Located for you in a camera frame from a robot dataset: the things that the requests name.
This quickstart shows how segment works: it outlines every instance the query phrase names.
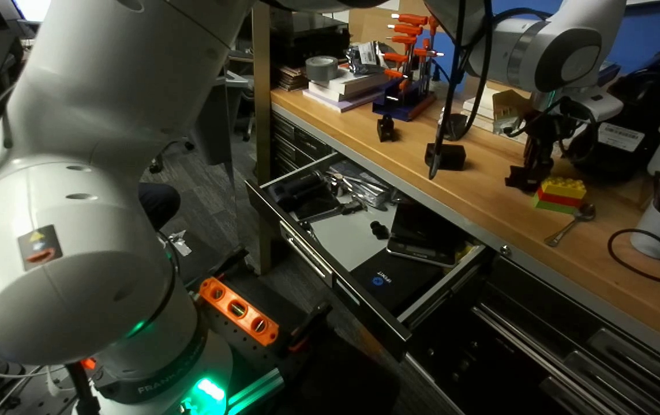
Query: wooden workbench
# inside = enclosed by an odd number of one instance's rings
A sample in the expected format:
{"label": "wooden workbench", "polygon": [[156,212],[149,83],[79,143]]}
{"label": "wooden workbench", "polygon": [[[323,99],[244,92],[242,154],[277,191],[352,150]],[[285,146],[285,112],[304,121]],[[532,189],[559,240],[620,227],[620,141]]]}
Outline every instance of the wooden workbench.
{"label": "wooden workbench", "polygon": [[[660,285],[626,271],[606,255],[611,233],[636,227],[647,198],[645,178],[619,187],[587,182],[587,198],[597,206],[596,221],[579,225],[559,250],[552,250],[545,240],[570,218],[534,211],[529,194],[504,187],[509,166],[522,166],[523,150],[517,141],[470,129],[458,141],[465,149],[465,168],[437,171],[428,180],[424,146],[435,137],[437,110],[428,110],[416,122],[394,122],[398,133],[394,143],[375,139],[379,116],[369,107],[334,113],[304,99],[302,92],[275,91],[272,112],[485,244],[508,248],[517,263],[660,350]],[[567,161],[559,161],[554,174],[571,175],[575,171]],[[660,276],[660,262],[636,255],[630,235],[616,240],[616,248],[631,265]]]}

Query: metal drawer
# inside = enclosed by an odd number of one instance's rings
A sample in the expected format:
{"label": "metal drawer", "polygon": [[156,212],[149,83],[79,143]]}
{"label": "metal drawer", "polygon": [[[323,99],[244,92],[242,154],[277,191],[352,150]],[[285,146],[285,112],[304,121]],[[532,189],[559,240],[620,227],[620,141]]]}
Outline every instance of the metal drawer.
{"label": "metal drawer", "polygon": [[287,160],[294,166],[304,166],[304,165],[309,165],[313,160],[321,160],[321,158],[307,154],[304,150],[300,150],[294,146],[294,141],[287,141],[281,135],[275,135],[275,146],[272,149],[275,149],[275,158]]}
{"label": "metal drawer", "polygon": [[287,141],[291,146],[294,146],[304,154],[309,154],[311,160],[321,160],[321,158],[332,152],[330,146],[326,146],[326,143],[316,141],[313,137],[304,135],[302,129],[297,129],[294,124],[291,124],[281,116],[272,118],[272,137],[275,139],[281,137],[283,141]]}
{"label": "metal drawer", "polygon": [[350,271],[384,250],[384,240],[379,240],[372,233],[372,221],[387,225],[389,229],[394,202],[389,198],[384,207],[379,207],[379,202],[372,204],[369,197],[367,202],[374,207],[367,206],[360,212],[330,216],[313,219],[311,227],[307,227],[307,221],[300,221],[297,207],[285,197],[285,189],[302,191],[304,187],[313,187],[313,180],[338,165],[345,168],[347,160],[328,154],[261,187],[248,186],[248,191],[262,206],[262,212],[278,221],[281,239],[309,263],[328,288],[347,305],[392,355],[404,359],[412,330],[446,300],[456,279],[474,272],[485,248],[470,242],[454,265],[441,267],[441,279],[424,288],[424,294],[411,300],[402,312],[392,314],[350,278]]}

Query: open drawer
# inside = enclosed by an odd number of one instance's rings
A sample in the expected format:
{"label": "open drawer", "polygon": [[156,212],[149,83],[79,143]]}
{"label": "open drawer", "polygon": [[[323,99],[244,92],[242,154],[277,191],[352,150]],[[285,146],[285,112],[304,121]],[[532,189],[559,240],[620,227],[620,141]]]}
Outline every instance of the open drawer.
{"label": "open drawer", "polygon": [[481,265],[479,242],[337,152],[246,187],[281,239],[396,359]]}

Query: yellow object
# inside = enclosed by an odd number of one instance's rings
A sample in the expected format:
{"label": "yellow object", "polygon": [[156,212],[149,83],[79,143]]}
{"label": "yellow object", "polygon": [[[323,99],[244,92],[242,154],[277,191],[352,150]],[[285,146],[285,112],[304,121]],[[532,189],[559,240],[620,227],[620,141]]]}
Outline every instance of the yellow object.
{"label": "yellow object", "polygon": [[575,178],[547,178],[539,186],[539,194],[582,202],[585,197],[585,187],[582,180]]}
{"label": "yellow object", "polygon": [[576,216],[576,212],[579,212],[576,206],[547,204],[547,202],[542,202],[542,198],[538,198],[538,197],[532,198],[532,207],[538,207],[538,211],[566,212],[566,216]]}

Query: black surface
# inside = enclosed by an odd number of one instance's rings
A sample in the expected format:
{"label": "black surface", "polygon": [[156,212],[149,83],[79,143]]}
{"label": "black surface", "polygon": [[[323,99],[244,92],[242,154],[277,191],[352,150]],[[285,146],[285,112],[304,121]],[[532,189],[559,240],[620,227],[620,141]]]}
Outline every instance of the black surface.
{"label": "black surface", "polygon": [[379,251],[350,272],[369,296],[374,296],[392,314],[402,314],[432,285],[442,278],[442,267],[407,262]]}
{"label": "black surface", "polygon": [[383,415],[392,414],[398,383],[394,373],[347,347],[326,327],[307,347],[304,372],[285,385],[266,414],[272,415]]}

